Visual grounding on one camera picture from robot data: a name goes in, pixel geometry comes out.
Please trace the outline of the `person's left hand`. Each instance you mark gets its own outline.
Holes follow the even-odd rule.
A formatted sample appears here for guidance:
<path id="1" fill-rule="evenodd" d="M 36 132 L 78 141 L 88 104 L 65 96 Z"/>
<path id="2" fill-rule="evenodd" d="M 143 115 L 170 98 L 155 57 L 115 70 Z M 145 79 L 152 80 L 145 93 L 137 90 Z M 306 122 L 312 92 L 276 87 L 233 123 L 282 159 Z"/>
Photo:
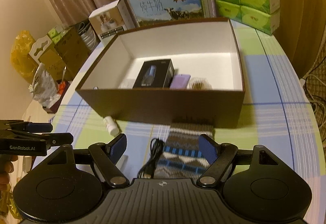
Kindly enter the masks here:
<path id="1" fill-rule="evenodd" d="M 1 170 L 0 176 L 0 189 L 1 191 L 7 190 L 7 185 L 10 182 L 10 174 L 14 171 L 13 162 L 18 160 L 18 156 L 13 155 L 10 157 L 9 161 L 6 161 L 3 169 Z"/>

